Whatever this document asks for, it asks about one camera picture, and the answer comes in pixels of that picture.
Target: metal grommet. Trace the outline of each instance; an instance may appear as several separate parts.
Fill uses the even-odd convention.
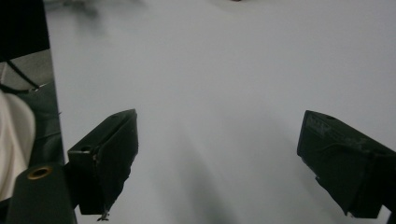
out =
[[[30,172],[27,178],[31,180],[37,180],[49,175],[51,172],[52,168],[50,166],[43,166]]]

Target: black object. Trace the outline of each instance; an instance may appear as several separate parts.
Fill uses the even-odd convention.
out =
[[[18,175],[6,223],[77,223],[64,168],[58,163],[44,163]]]
[[[339,119],[306,111],[297,154],[345,214],[394,212],[396,153]]]
[[[0,0],[0,62],[50,48],[42,0]]]
[[[45,162],[20,174],[6,223],[74,224],[78,204],[106,220],[137,154],[136,117],[132,109],[105,119],[68,151],[65,167]]]
[[[68,176],[82,215],[107,212],[122,192],[137,154],[135,110],[110,116],[68,151]]]

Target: white cloth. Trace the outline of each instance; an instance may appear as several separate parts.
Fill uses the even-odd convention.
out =
[[[35,116],[29,106],[0,91],[0,201],[12,196],[15,178],[28,164],[35,141]]]

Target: white surface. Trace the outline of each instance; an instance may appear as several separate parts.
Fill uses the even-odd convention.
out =
[[[306,109],[396,148],[395,15],[393,0],[52,7],[64,146],[136,108],[109,223],[385,223],[344,217],[296,148]]]

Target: black fabric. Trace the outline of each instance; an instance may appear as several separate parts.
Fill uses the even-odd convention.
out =
[[[35,144],[29,167],[52,161],[64,164],[55,83],[52,81],[38,91],[18,94],[18,96],[29,105],[35,114]]]

